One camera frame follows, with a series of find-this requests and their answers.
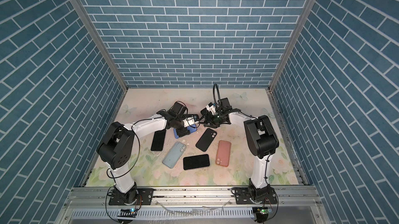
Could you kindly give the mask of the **blue phone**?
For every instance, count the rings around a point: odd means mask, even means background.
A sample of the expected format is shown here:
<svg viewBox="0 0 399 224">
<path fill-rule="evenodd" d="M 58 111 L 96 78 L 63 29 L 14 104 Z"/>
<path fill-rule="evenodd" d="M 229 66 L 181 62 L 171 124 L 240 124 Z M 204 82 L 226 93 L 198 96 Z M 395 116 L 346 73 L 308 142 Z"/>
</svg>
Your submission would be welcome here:
<svg viewBox="0 0 399 224">
<path fill-rule="evenodd" d="M 196 132 L 197 128 L 195 126 L 188 126 L 179 129 L 174 129 L 174 136 L 176 139 L 190 135 L 193 132 Z"/>
</svg>

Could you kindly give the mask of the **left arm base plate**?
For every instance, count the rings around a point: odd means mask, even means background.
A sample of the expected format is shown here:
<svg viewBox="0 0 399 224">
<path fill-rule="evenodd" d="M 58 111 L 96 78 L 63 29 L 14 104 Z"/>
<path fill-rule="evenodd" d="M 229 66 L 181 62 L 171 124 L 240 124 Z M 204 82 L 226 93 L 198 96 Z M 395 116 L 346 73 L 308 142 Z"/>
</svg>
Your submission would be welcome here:
<svg viewBox="0 0 399 224">
<path fill-rule="evenodd" d="M 138 188 L 132 189 L 127 193 L 121 193 L 113 187 L 108 193 L 108 204 L 113 205 L 150 205 L 153 198 L 154 189 Z"/>
</svg>

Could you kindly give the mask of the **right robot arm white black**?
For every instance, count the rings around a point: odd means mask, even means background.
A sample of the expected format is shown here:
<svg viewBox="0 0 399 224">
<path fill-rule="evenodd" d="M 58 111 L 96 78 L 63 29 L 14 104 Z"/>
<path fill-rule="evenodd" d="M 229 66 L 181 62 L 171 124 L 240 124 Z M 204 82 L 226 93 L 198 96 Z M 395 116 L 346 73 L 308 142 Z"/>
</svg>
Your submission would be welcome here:
<svg viewBox="0 0 399 224">
<path fill-rule="evenodd" d="M 223 98 L 202 109 L 201 119 L 205 127 L 218 128 L 222 124 L 233 124 L 245 130 L 248 148 L 255 157 L 248 189 L 253 197 L 270 193 L 271 162 L 280 142 L 269 117 L 245 114 L 240 109 L 234 109 L 229 100 Z"/>
</svg>

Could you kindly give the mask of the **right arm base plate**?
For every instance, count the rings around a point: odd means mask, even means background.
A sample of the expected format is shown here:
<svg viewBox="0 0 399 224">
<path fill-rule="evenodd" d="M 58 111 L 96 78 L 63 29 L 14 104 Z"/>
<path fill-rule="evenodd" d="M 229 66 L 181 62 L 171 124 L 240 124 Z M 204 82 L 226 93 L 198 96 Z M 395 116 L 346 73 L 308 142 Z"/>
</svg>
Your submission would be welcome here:
<svg viewBox="0 0 399 224">
<path fill-rule="evenodd" d="M 254 186 L 232 187 L 230 189 L 236 204 L 277 204 L 277 194 L 274 188 L 267 186 L 256 189 Z"/>
</svg>

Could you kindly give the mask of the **light blue phone case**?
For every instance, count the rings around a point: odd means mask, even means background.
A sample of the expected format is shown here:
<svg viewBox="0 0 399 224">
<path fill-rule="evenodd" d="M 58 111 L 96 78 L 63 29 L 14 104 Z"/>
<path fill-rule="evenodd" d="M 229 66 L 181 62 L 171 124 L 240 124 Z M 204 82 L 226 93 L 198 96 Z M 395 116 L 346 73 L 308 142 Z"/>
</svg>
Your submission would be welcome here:
<svg viewBox="0 0 399 224">
<path fill-rule="evenodd" d="M 176 142 L 168 151 L 162 163 L 168 168 L 172 169 L 177 164 L 178 160 L 184 154 L 187 146 L 181 142 Z"/>
</svg>

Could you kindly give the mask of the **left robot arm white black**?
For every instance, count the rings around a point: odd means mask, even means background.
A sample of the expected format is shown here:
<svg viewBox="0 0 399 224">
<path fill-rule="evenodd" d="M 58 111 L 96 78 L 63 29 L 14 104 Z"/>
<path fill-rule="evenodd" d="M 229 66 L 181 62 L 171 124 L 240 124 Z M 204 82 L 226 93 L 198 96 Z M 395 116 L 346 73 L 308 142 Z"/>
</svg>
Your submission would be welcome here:
<svg viewBox="0 0 399 224">
<path fill-rule="evenodd" d="M 189 114 L 188 108 L 176 101 L 169 110 L 159 110 L 153 116 L 135 123 L 112 123 L 103 136 L 97 153 L 110 169 L 110 178 L 114 180 L 117 192 L 134 192 L 137 185 L 130 175 L 128 162 L 135 141 L 156 131 L 173 128 L 183 136 L 190 134 L 189 128 L 199 123 L 197 114 Z"/>
</svg>

